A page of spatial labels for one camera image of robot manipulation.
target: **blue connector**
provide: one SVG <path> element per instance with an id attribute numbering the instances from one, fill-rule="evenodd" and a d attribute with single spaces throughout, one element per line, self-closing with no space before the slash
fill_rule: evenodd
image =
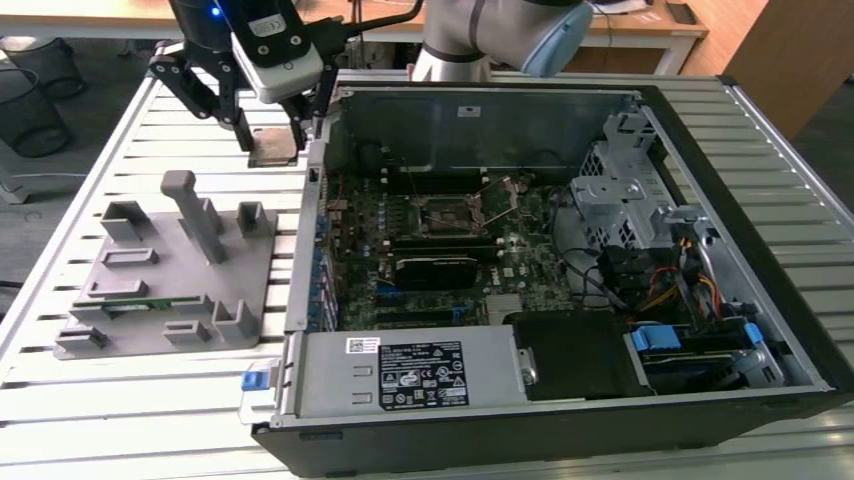
<path id="1" fill-rule="evenodd" d="M 644 325 L 631 332 L 631 341 L 639 352 L 681 348 L 676 330 L 669 325 Z"/>
<path id="2" fill-rule="evenodd" d="M 242 372 L 242 383 L 240 389 L 244 392 L 266 390 L 269 388 L 269 373 L 261 371 Z"/>
<path id="3" fill-rule="evenodd" d="M 458 325 L 462 323 L 462 315 L 465 315 L 468 307 L 453 307 L 450 311 L 453 312 L 453 325 Z"/>
<path id="4" fill-rule="evenodd" d="M 749 338 L 753 345 L 759 345 L 764 341 L 759 326 L 755 323 L 744 324 L 744 333 L 747 333 L 747 338 Z"/>

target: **mesh trash can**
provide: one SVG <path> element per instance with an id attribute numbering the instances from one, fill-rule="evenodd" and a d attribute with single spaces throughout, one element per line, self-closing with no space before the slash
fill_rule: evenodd
<path id="1" fill-rule="evenodd" d="M 0 139 L 21 157 L 43 157 L 70 140 L 70 132 L 30 70 L 0 70 Z"/>
<path id="2" fill-rule="evenodd" d="M 0 49 L 15 67 L 35 72 L 50 98 L 70 98 L 85 90 L 73 50 L 61 38 L 3 37 Z"/>

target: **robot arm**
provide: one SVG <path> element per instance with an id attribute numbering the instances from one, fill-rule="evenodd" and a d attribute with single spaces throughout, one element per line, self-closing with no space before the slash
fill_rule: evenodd
<path id="1" fill-rule="evenodd" d="M 413 78 L 486 80 L 486 57 L 530 76 L 551 77 L 575 56 L 591 21 L 592 7 L 583 0 L 432 3 Z"/>
<path id="2" fill-rule="evenodd" d="M 304 125 L 318 130 L 346 40 L 365 30 L 406 22 L 424 0 L 401 15 L 342 24 L 342 18 L 302 23 L 290 0 L 169 0 L 185 40 L 162 43 L 149 70 L 197 118 L 214 117 L 252 150 L 237 89 L 252 88 L 264 103 L 278 103 L 290 117 L 296 149 L 305 146 Z M 192 71 L 201 67 L 218 82 L 218 94 Z"/>
<path id="3" fill-rule="evenodd" d="M 416 0 L 404 14 L 344 24 L 341 17 L 302 23 L 292 0 L 169 0 L 185 40 L 157 48 L 149 68 L 196 117 L 213 116 L 233 129 L 244 151 L 252 149 L 252 135 L 236 90 L 252 88 L 261 102 L 284 108 L 301 150 L 304 126 L 313 123 L 317 133 L 321 128 L 337 77 L 334 57 L 346 40 L 409 21 L 422 2 Z M 575 54 L 591 19 L 583 0 L 433 0 L 416 77 L 420 69 L 420 79 L 485 79 L 448 77 L 441 72 L 450 68 L 434 67 L 481 65 L 485 56 L 524 73 L 551 76 Z M 422 67 L 421 59 L 434 62 Z M 218 94 L 193 74 L 193 65 L 218 81 Z"/>

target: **wooden desk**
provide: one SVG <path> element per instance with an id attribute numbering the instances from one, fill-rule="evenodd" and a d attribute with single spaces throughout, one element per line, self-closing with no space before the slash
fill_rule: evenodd
<path id="1" fill-rule="evenodd" d="M 305 21 L 349 16 L 346 0 L 301 0 Z M 364 0 L 362 18 L 401 13 L 408 4 L 393 0 Z M 422 15 L 413 21 L 365 34 L 374 42 L 420 42 Z M 663 0 L 643 12 L 611 16 L 611 35 L 604 18 L 593 20 L 583 46 L 653 48 L 665 50 L 655 73 L 679 73 L 696 39 L 707 30 L 701 25 L 673 22 Z M 83 38 L 178 38 L 180 31 L 166 0 L 0 0 L 0 34 Z"/>

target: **floor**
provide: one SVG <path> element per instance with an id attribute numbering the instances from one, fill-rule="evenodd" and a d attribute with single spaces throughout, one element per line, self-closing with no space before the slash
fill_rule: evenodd
<path id="1" fill-rule="evenodd" d="M 74 142 L 43 159 L 21 159 L 0 144 L 0 162 L 14 174 L 85 173 L 109 138 L 145 73 L 145 59 L 118 57 L 122 41 L 69 40 L 74 61 L 89 89 L 57 104 Z M 819 175 L 848 208 L 854 208 L 854 85 L 843 85 L 793 141 Z M 79 178 L 27 178 L 27 204 L 0 202 L 0 280 L 23 281 L 53 229 L 67 208 Z M 0 313 L 7 310 L 14 291 L 0 288 Z"/>
<path id="2" fill-rule="evenodd" d="M 144 58 L 118 57 L 124 41 L 78 39 L 67 43 L 89 86 L 77 97 L 55 102 L 73 142 L 39 159 L 18 157 L 0 142 L 0 163 L 11 174 L 86 173 L 145 74 Z M 18 282 L 26 279 L 82 179 L 25 178 L 21 182 L 30 191 L 26 204 L 9 206 L 0 201 L 0 280 Z M 7 310 L 14 293 L 0 288 L 0 313 Z"/>

